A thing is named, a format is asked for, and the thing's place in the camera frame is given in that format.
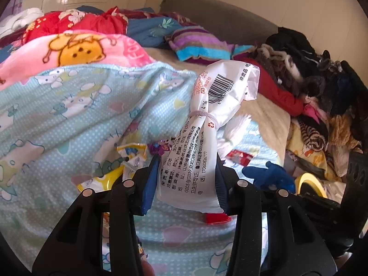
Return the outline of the person left hand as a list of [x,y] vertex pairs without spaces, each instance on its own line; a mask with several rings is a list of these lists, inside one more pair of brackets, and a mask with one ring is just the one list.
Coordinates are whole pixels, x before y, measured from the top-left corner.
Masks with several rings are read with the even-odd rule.
[[155,276],[153,267],[146,260],[142,260],[141,265],[144,276]]

